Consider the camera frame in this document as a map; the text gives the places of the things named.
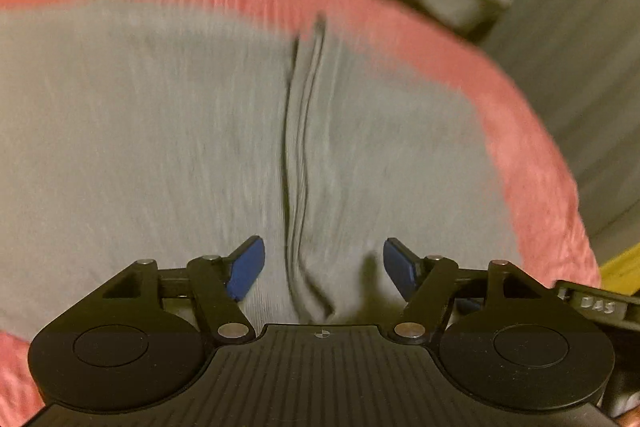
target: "gray fabric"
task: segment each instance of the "gray fabric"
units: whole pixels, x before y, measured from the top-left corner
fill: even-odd
[[[135,259],[253,233],[257,328],[385,320],[388,236],[519,261],[472,105],[357,42],[117,0],[0,25],[0,330],[30,338]]]
[[[611,244],[640,201],[638,0],[517,0],[483,47],[560,146],[594,247]]]

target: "person's hand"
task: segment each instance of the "person's hand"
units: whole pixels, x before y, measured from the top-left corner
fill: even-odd
[[[623,414],[616,422],[621,427],[640,427],[640,407]]]

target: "yellow object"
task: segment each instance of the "yellow object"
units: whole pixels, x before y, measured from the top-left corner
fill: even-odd
[[[640,289],[640,243],[600,268],[604,290],[633,295]]]

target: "round metal fastener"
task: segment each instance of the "round metal fastener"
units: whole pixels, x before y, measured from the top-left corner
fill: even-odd
[[[403,322],[398,324],[394,331],[396,335],[399,337],[404,337],[406,339],[417,339],[423,336],[427,330],[424,329],[422,324],[418,324],[415,322]]]
[[[241,339],[249,332],[249,328],[238,322],[229,322],[218,328],[218,334],[226,339]]]

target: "ribbed black surface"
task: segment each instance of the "ribbed black surface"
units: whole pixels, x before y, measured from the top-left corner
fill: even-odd
[[[220,349],[203,375],[167,402],[117,415],[52,406],[30,423],[30,427],[585,425],[614,424],[591,406],[552,415],[493,409],[453,387],[427,350],[394,344],[376,327],[281,325],[269,326],[254,343]]]

